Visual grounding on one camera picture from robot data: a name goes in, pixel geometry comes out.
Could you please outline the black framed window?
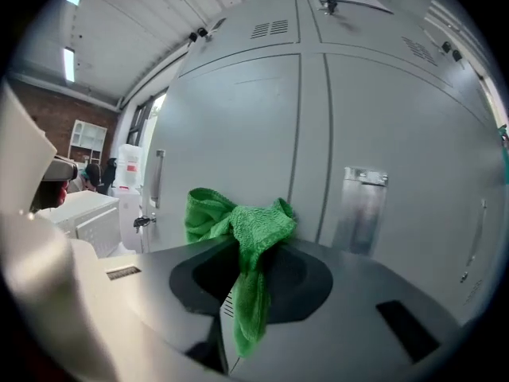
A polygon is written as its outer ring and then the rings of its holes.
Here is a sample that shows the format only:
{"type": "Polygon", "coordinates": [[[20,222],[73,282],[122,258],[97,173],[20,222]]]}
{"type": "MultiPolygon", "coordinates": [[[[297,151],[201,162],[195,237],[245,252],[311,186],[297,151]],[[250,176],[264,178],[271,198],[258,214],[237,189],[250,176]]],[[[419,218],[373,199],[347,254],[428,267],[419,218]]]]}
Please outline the black framed window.
{"type": "Polygon", "coordinates": [[[143,146],[142,138],[149,119],[157,118],[166,97],[166,89],[150,96],[144,103],[138,105],[131,120],[126,143],[133,146],[143,146]]]}

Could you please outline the grey metal cabinet door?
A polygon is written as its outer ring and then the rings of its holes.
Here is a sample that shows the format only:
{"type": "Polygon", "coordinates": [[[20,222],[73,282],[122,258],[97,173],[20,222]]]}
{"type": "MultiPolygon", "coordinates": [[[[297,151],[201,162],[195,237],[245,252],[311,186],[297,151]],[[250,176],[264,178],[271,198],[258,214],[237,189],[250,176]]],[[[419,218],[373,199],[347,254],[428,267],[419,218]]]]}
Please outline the grey metal cabinet door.
{"type": "Polygon", "coordinates": [[[176,80],[154,129],[144,205],[154,222],[148,248],[186,244],[191,189],[214,189],[238,205],[287,198],[293,179],[300,58],[283,55],[230,64],[176,80]],[[156,150],[165,150],[161,202],[150,202],[156,150]]]}

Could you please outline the white shelf unit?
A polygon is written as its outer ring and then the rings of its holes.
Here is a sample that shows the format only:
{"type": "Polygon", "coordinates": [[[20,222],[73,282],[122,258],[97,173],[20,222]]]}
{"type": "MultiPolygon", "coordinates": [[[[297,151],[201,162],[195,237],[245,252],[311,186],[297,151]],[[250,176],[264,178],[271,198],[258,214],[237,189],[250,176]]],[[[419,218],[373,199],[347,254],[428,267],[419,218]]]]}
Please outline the white shelf unit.
{"type": "Polygon", "coordinates": [[[68,145],[67,157],[78,164],[100,164],[106,142],[107,128],[76,120],[68,145]]]}

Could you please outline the green cloth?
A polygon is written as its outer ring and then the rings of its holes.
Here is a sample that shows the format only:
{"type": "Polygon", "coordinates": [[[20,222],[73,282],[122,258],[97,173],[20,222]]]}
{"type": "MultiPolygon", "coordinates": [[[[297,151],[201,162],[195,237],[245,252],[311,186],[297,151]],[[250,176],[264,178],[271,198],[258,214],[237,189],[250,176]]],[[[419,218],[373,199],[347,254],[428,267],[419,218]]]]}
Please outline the green cloth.
{"type": "Polygon", "coordinates": [[[270,295],[262,269],[262,255],[292,237],[297,222],[293,209],[278,198],[269,207],[237,205],[207,188],[188,192],[185,235],[188,243],[231,235],[238,244],[239,277],[234,286],[234,340],[240,357],[248,357],[262,340],[270,295]]]}

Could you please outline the grey metal locker cabinet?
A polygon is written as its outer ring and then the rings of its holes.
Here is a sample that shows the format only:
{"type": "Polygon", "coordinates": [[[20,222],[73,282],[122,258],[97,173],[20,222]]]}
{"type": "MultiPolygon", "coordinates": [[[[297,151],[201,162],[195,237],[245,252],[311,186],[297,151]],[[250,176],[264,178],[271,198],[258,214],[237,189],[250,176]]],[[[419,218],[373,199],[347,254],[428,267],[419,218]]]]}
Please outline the grey metal locker cabinet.
{"type": "Polygon", "coordinates": [[[296,237],[369,255],[466,322],[487,296],[507,227],[500,138],[473,72],[392,11],[244,2],[194,33],[169,88],[230,64],[299,56],[284,198],[296,237]]]}

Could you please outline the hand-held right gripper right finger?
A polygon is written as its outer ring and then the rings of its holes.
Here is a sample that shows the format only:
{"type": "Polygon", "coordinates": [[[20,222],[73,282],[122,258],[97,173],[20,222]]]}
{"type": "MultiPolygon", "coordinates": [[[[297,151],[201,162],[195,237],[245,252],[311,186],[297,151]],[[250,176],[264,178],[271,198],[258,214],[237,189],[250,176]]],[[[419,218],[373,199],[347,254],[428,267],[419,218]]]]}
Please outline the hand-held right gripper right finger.
{"type": "Polygon", "coordinates": [[[328,298],[332,273],[327,247],[314,243],[279,243],[262,254],[270,305],[266,323],[284,324],[308,318],[328,298]]]}

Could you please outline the white plastic jug red label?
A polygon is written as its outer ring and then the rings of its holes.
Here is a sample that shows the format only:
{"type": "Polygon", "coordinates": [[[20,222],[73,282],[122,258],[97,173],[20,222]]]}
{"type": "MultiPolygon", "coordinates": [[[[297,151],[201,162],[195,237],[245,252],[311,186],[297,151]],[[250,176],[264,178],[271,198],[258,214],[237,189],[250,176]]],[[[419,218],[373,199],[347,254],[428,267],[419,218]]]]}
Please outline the white plastic jug red label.
{"type": "Polygon", "coordinates": [[[141,183],[142,149],[123,144],[119,147],[115,182],[118,187],[135,189],[141,183]]]}

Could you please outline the white microwave oven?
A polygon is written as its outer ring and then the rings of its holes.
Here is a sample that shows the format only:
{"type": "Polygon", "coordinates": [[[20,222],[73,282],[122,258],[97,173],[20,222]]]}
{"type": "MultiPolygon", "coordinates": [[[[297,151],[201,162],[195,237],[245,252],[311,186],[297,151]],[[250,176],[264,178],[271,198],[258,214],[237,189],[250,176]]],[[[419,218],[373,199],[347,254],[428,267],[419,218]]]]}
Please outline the white microwave oven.
{"type": "Polygon", "coordinates": [[[81,191],[67,195],[57,208],[43,209],[39,216],[53,222],[67,237],[92,245],[98,258],[106,258],[121,243],[119,199],[81,191]]]}

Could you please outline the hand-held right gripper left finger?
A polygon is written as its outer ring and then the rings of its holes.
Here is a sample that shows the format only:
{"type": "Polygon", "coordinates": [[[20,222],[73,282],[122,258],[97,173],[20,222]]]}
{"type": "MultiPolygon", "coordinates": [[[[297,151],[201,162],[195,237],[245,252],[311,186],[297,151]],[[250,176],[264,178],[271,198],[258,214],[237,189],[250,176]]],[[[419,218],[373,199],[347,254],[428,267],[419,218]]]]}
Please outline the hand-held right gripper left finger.
{"type": "Polygon", "coordinates": [[[239,276],[239,245],[215,238],[176,249],[189,252],[170,272],[169,287],[190,313],[217,316],[239,276]]]}

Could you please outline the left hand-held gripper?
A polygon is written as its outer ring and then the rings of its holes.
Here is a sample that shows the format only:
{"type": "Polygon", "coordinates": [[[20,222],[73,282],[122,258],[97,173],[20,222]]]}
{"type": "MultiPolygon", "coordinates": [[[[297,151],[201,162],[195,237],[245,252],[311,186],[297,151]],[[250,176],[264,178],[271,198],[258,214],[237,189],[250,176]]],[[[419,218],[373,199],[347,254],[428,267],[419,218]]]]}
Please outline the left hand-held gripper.
{"type": "Polygon", "coordinates": [[[0,214],[60,207],[74,162],[59,156],[9,84],[0,81],[0,214]]]}

